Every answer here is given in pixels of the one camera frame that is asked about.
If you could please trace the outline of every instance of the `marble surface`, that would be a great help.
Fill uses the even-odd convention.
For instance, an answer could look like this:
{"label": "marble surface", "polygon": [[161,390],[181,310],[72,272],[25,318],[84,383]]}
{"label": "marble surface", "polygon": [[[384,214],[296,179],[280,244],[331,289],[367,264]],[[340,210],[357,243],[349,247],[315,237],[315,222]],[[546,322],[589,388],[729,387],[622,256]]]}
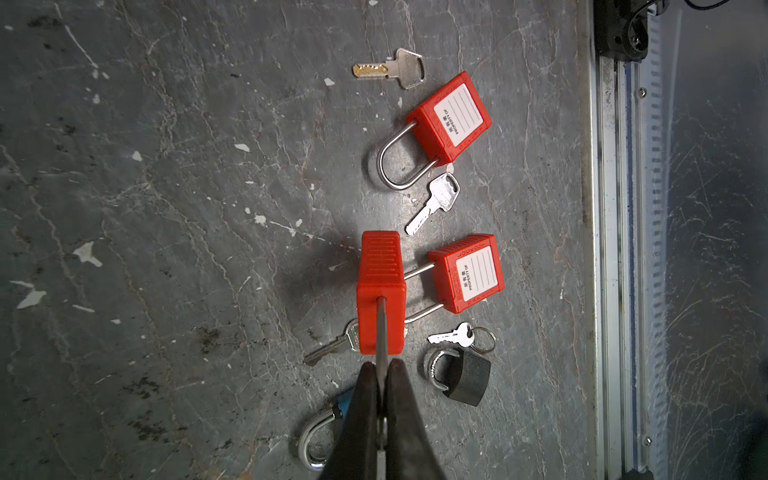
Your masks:
{"label": "marble surface", "polygon": [[[498,238],[506,290],[412,324],[402,354],[448,478],[587,475],[573,2],[0,12],[3,477],[314,478],[298,432],[364,358],[302,359],[355,316],[365,230],[400,231],[406,269]],[[424,85],[351,75],[398,47]],[[494,125],[455,162],[451,212],[406,237],[426,182],[387,190],[372,156],[460,71]],[[407,140],[388,170],[423,161]],[[433,301],[429,274],[409,282],[409,311]],[[476,408],[419,373],[461,321],[498,337]]]}

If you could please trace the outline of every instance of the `padlock body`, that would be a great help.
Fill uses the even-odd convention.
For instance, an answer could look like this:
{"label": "padlock body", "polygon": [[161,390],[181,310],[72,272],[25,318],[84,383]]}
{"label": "padlock body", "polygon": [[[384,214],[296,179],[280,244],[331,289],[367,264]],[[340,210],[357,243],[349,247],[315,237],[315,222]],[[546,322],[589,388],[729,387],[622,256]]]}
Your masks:
{"label": "padlock body", "polygon": [[377,299],[386,298],[389,355],[400,355],[405,345],[406,281],[402,271],[400,234],[368,231],[362,234],[357,280],[357,322],[360,353],[376,354]]}
{"label": "padlock body", "polygon": [[448,82],[406,118],[415,121],[413,134],[436,167],[450,164],[467,149],[493,121],[467,72]]}
{"label": "padlock body", "polygon": [[455,350],[459,356],[450,359],[444,381],[448,390],[443,393],[451,400],[477,406],[488,388],[491,361],[471,350]]}
{"label": "padlock body", "polygon": [[440,303],[461,313],[504,289],[502,260],[496,237],[473,234],[429,252],[435,263],[435,289]]}

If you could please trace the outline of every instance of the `white paint speck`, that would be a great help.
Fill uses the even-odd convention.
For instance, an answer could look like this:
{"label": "white paint speck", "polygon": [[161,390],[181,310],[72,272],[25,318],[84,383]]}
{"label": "white paint speck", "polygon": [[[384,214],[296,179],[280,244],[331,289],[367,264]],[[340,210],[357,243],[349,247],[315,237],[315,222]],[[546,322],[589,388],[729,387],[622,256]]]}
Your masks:
{"label": "white paint speck", "polygon": [[37,290],[32,290],[29,293],[27,293],[27,296],[16,306],[17,310],[21,310],[22,308],[27,308],[28,306],[37,305],[40,303],[40,300],[45,296],[47,292],[41,291],[38,292]]}
{"label": "white paint speck", "polygon": [[11,283],[15,283],[16,285],[26,286],[27,288],[35,288],[34,285],[31,283],[22,282],[21,280],[11,280]]}
{"label": "white paint speck", "polygon": [[80,257],[80,263],[91,262],[95,266],[104,265],[101,261],[99,261],[98,258],[94,257],[93,247],[94,247],[93,242],[83,243],[82,247],[78,248],[72,253]]}

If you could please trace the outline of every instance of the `blue padlock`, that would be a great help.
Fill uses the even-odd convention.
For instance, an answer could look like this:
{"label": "blue padlock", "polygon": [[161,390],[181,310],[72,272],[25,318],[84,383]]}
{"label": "blue padlock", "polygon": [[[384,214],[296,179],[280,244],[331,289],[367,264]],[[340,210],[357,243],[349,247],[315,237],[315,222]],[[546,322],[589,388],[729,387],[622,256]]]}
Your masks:
{"label": "blue padlock", "polygon": [[313,472],[319,472],[326,466],[325,458],[317,458],[310,454],[310,440],[313,435],[324,426],[333,422],[333,420],[344,419],[349,410],[349,403],[352,401],[352,394],[355,389],[346,390],[336,396],[329,409],[325,409],[312,417],[304,427],[299,437],[299,459],[302,464]]}

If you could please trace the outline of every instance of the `black padlock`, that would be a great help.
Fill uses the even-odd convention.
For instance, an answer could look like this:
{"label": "black padlock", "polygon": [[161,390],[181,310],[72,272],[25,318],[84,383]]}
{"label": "black padlock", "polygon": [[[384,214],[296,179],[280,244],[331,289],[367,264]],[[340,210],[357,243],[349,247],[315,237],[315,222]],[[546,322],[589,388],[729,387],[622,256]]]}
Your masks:
{"label": "black padlock", "polygon": [[[435,366],[443,356],[450,356],[445,383],[435,378]],[[429,359],[429,381],[450,399],[477,406],[488,388],[491,362],[464,349],[439,349]]]}

